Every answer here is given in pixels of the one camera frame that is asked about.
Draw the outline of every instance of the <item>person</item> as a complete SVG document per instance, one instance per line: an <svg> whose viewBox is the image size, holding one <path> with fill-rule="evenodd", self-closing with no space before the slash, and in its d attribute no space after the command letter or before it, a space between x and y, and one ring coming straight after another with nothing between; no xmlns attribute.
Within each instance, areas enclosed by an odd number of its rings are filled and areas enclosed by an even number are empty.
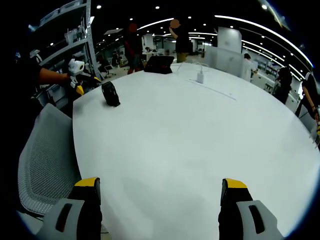
<svg viewBox="0 0 320 240"><path fill-rule="evenodd" d="M302 82L302 94L303 98L300 101L299 106L295 111L295 115L300 118L305 127L309 130L313 138L317 136L317 128L320 121L318 108L320 108L320 94L317 89L316 79L312 72L308 72L305 76L305 80ZM311 122L311 118L306 117L306 114L311 116L314 122Z"/></svg>
<svg viewBox="0 0 320 240"><path fill-rule="evenodd" d="M288 65L279 70L275 82L276 84L274 85L271 94L280 102L286 104L292 83L292 75Z"/></svg>
<svg viewBox="0 0 320 240"><path fill-rule="evenodd" d="M129 63L127 74L132 74L134 71L140 71L140 56L142 53L142 42L137 36L137 24L130 23L124 36L124 54Z"/></svg>
<svg viewBox="0 0 320 240"><path fill-rule="evenodd" d="M243 64L242 64L241 78L250 82L251 81L251 71L253 71L253 73L256 74L258 72L258 69L256 69L254 64L251 62L250 55L248 53L245 53Z"/></svg>
<svg viewBox="0 0 320 240"><path fill-rule="evenodd" d="M172 37L176 40L176 62L182 63L187 60L187 56L190 52L189 33L184 25L181 25L178 19L173 19L170 22L169 31Z"/></svg>

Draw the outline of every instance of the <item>black bag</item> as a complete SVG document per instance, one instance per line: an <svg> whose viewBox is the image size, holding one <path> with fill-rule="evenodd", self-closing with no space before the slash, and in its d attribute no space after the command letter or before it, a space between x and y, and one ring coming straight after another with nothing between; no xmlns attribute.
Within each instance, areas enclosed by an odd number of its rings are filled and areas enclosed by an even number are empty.
<svg viewBox="0 0 320 240"><path fill-rule="evenodd" d="M102 89L103 96L106 100L106 103L109 106L117 107L120 105L117 91L115 89L115 86L112 84L112 82L110 81L105 82L104 84L102 84L101 89Z"/></svg>

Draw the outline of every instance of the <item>white table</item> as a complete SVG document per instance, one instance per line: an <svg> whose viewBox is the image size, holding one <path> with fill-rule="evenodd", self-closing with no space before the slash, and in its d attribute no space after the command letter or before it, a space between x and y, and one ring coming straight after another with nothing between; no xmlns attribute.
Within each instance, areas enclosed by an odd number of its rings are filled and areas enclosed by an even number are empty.
<svg viewBox="0 0 320 240"><path fill-rule="evenodd" d="M74 102L83 178L100 177L103 224L114 240L218 239L223 178L244 182L287 236L314 195L320 153L298 118L257 86L199 65L113 81Z"/></svg>

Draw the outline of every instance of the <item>metal shelving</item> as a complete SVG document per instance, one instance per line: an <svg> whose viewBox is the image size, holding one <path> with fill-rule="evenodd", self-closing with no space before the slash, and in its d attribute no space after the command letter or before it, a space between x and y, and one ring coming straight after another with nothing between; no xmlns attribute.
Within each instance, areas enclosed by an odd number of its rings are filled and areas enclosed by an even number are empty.
<svg viewBox="0 0 320 240"><path fill-rule="evenodd" d="M50 62L51 60L55 59L56 57L64 54L64 53L67 53L69 52L70 50L80 46L80 45L83 45L85 43L88 42L88 39L85 38L85 39L82 39L82 40L79 40L79 41L76 41L74 43L71 43L69 44L68 46L65 46L64 48L60 49L59 51L56 51L54 54L50 55L49 57L47 57L46 59L44 59L42 62L40 62L40 66L43 66L45 64L47 64L48 62Z"/></svg>
<svg viewBox="0 0 320 240"><path fill-rule="evenodd" d="M68 55L79 52L82 47L83 57L87 63L89 63L89 68L92 74L97 78L101 78L100 72L98 70L98 65L95 57L95 49L93 45L93 39L91 34L91 24L90 24L90 12L91 12L91 0L84 1L80 5L70 6L67 9L63 9L59 14L48 20L42 26L40 26L34 32L34 43L40 43L43 38L53 38L55 34L62 35L67 29L72 30L81 26L83 31L84 39L78 40L76 42L70 43L69 45L63 47L62 49L51 54L45 58L40 65L50 68L55 66L57 61L63 60Z"/></svg>
<svg viewBox="0 0 320 240"><path fill-rule="evenodd" d="M51 18L49 21L47 21L46 23L44 23L43 25L41 25L41 26L37 29L37 31L41 31L42 28L45 28L46 25L49 25L50 23L55 22L55 24L56 24L56 21L63 21L63 18L64 18L64 17L65 17L65 18L68 18L68 14L69 14L69 13L72 13L72 14L73 14L73 13L74 13L75 11L77 11L77 10L80 10L80 13L81 13L82 11L85 10L86 6L87 6L86 3L82 3L82 4L78 5L78 6L71 6L71 7L69 7L68 9L64 10L63 12L60 12L58 15L54 16L54 17Z"/></svg>

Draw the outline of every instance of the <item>white chair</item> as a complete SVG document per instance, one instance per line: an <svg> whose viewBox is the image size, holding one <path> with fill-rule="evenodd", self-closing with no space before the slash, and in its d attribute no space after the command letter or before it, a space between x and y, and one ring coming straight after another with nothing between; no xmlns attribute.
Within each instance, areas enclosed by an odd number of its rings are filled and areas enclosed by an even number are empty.
<svg viewBox="0 0 320 240"><path fill-rule="evenodd" d="M20 202L29 214L44 216L79 180L72 119L48 103L19 158Z"/></svg>

